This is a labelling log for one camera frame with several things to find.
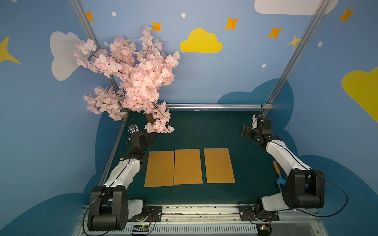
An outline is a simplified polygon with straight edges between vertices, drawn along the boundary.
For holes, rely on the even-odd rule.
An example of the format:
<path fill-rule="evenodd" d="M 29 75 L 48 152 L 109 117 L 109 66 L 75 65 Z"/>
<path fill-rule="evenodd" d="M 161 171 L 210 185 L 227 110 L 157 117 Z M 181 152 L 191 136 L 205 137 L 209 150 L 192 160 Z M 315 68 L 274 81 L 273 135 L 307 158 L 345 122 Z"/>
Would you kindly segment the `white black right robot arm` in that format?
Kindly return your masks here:
<path fill-rule="evenodd" d="M 297 208 L 322 208 L 325 202 L 325 176 L 301 161 L 283 142 L 273 134 L 271 119 L 254 118 L 251 126 L 243 126 L 241 136 L 252 138 L 270 154 L 282 169 L 287 179 L 281 192 L 264 196 L 258 201 L 260 211 L 277 212 Z"/>

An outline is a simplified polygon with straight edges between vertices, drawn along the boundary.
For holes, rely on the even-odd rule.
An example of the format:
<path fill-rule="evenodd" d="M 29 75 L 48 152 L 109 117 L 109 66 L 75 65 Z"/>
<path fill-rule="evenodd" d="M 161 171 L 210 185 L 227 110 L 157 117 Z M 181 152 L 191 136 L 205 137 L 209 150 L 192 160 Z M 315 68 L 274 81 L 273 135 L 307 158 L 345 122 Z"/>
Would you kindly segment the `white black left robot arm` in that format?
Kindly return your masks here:
<path fill-rule="evenodd" d="M 87 226 L 82 226 L 85 235 L 121 231 L 129 220 L 148 216 L 146 201 L 129 200 L 127 189 L 145 162 L 146 148 L 154 140 L 151 134 L 140 131 L 135 124 L 130 125 L 128 131 L 129 151 L 112 170 L 106 183 L 91 191 L 90 205 L 83 216 L 83 222 L 87 222 Z"/>

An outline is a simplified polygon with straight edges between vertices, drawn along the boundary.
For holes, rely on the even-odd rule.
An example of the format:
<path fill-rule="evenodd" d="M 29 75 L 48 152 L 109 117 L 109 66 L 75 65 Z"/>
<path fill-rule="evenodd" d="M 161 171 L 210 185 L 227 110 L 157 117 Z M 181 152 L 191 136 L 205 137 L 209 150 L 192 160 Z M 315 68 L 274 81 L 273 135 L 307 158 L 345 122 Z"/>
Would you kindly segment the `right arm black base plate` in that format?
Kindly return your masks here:
<path fill-rule="evenodd" d="M 251 206 L 251 205 L 238 205 L 237 209 L 239 211 L 241 221 L 279 221 L 279 215 L 277 211 L 265 211 L 261 206 Z"/>

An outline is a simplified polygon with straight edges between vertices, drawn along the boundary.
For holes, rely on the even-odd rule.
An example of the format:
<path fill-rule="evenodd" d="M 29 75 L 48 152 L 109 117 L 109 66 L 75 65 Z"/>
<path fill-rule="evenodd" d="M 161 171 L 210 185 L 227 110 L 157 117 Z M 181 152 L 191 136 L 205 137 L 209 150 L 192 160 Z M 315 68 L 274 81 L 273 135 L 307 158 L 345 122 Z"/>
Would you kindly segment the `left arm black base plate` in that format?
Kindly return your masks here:
<path fill-rule="evenodd" d="M 162 206 L 147 206 L 142 212 L 133 216 L 128 222 L 161 222 Z"/>

